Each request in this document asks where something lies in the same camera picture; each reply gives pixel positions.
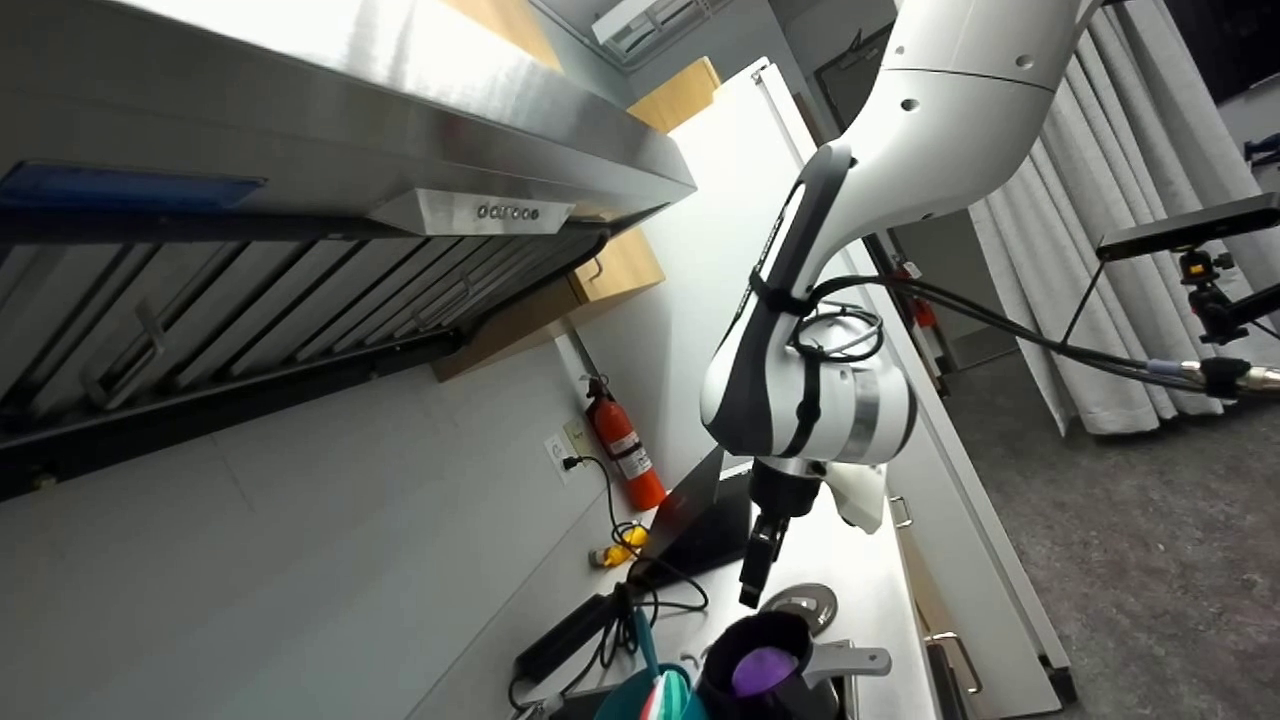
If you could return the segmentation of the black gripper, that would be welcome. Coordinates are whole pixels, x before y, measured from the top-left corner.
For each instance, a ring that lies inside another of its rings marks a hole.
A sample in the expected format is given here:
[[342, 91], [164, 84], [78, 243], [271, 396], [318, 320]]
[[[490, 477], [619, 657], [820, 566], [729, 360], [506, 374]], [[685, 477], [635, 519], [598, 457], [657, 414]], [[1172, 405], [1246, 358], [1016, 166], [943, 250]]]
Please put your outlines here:
[[740, 568], [740, 603], [760, 607], [760, 598], [770, 590], [774, 560], [780, 557], [783, 533], [796, 516], [807, 516], [816, 505], [820, 484], [807, 477], [787, 477], [764, 460], [754, 465], [754, 505], [755, 505], [755, 524], [754, 524], [754, 548]]

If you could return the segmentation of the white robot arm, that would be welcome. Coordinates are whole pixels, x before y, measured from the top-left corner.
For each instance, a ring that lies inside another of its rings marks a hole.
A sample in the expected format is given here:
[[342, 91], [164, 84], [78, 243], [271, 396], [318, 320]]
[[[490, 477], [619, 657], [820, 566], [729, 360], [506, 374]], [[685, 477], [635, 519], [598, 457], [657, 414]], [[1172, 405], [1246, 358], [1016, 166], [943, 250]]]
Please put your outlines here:
[[747, 460], [747, 607], [820, 488], [847, 524], [871, 524], [858, 484], [896, 460], [918, 424], [896, 360], [823, 343], [820, 275], [858, 240], [998, 191], [1034, 153], [1097, 5], [896, 0], [863, 107], [787, 185], [700, 392], [704, 431]]

